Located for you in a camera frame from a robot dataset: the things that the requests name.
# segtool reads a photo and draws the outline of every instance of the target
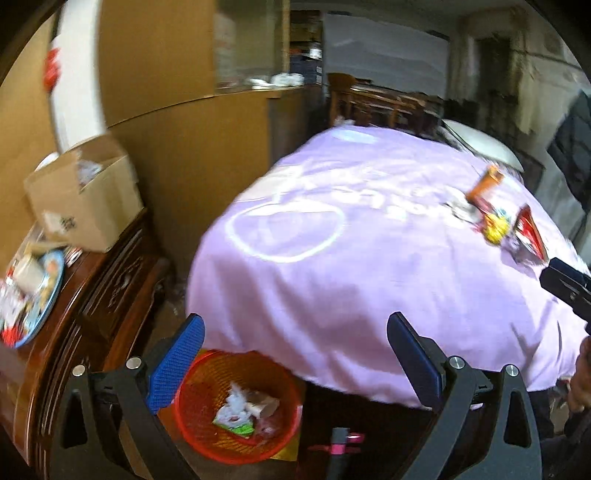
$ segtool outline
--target bed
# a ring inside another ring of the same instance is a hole
[[[420,404],[386,337],[401,311],[420,335],[477,368],[513,363],[530,391],[574,372],[584,321],[443,203],[486,160],[377,127],[312,138],[240,194],[204,235],[187,312],[209,349],[256,350],[322,387]],[[550,257],[586,271],[510,176],[492,202],[531,206]]]

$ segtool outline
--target red plastic basket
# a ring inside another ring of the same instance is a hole
[[[212,423],[226,402],[230,382],[280,401],[282,425],[266,442],[243,439]],[[185,441],[201,455],[230,465],[266,460],[284,448],[301,420],[301,396],[294,377],[256,352],[210,351],[197,357],[174,400],[174,415]]]

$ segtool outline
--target plate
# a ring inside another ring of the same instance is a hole
[[[49,314],[56,303],[61,288],[61,282],[64,278],[65,263],[63,252],[61,250],[52,250],[39,259],[39,263],[46,271],[47,266],[51,262],[55,262],[58,268],[56,284],[54,285],[53,290],[51,291],[43,309],[40,307],[40,299],[38,297],[35,299],[33,307],[22,321],[23,325],[27,325],[28,333],[23,338],[21,338],[13,348],[19,348],[25,345],[30,340],[32,340],[37,333],[39,333],[39,330],[41,330],[41,327],[43,327],[43,324],[47,320],[47,317],[49,317]],[[49,275],[46,275],[45,280],[43,281],[44,284],[46,284],[48,280]]]

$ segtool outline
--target trash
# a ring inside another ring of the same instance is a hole
[[[509,222],[507,218],[488,213],[484,216],[482,235],[493,245],[500,245],[508,231]]]
[[[276,398],[230,383],[226,403],[217,411],[213,424],[240,437],[249,439],[255,434],[264,441],[273,438],[281,427],[281,419],[274,415],[278,407]]]
[[[542,265],[548,263],[548,253],[540,231],[535,225],[529,205],[524,205],[515,218],[509,235],[501,246],[518,264]]]
[[[269,90],[274,88],[301,87],[304,84],[304,77],[299,73],[278,73],[273,75],[271,82],[263,79],[251,78],[248,80],[253,90]]]
[[[103,170],[100,163],[80,160],[78,162],[78,183],[80,187],[85,187]]]
[[[448,187],[447,200],[445,202],[452,213],[460,220],[468,223],[479,224],[482,221],[482,212],[466,200],[466,195],[460,190]]]
[[[0,278],[0,323],[4,329],[12,329],[17,325],[27,305],[25,296],[15,285],[9,285]]]
[[[489,165],[474,188],[466,193],[466,200],[470,203],[475,203],[478,198],[484,198],[484,195],[488,193],[493,187],[496,187],[499,183],[501,183],[503,178],[504,175],[497,167],[494,165]]]

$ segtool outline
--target wooden cabinet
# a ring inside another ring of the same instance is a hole
[[[170,271],[144,210],[108,253],[84,253],[66,270],[56,305],[30,343],[0,345],[0,421],[42,478],[72,368],[121,366],[139,346]]]

